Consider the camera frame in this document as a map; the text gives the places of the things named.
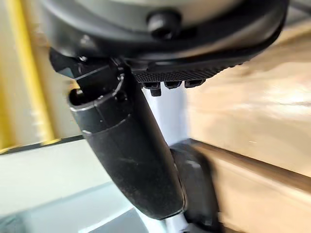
black plastic housing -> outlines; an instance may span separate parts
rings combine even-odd
[[[186,201],[170,149],[132,75],[116,91],[79,104],[71,112],[84,138],[121,192],[145,215],[164,219],[182,212]]]

yellow pole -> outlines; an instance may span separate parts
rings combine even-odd
[[[57,142],[46,106],[21,0],[6,0],[23,77],[43,144]]]
[[[0,86],[4,86],[2,76],[0,76]],[[0,154],[14,147],[15,142],[12,137],[11,124],[7,112],[7,101],[3,90],[0,90]]]

wooden surface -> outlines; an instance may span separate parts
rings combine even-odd
[[[310,232],[311,178],[213,146],[196,148],[214,165],[226,226],[246,233]]]
[[[311,23],[187,90],[190,136],[311,177]]]

black plastic grip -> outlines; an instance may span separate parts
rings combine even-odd
[[[185,208],[173,157],[134,77],[120,89],[76,105],[72,114],[121,192],[145,215],[164,219]]]

black knob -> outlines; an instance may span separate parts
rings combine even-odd
[[[180,32],[181,16],[172,11],[153,13],[148,17],[148,31],[155,39],[169,40]]]

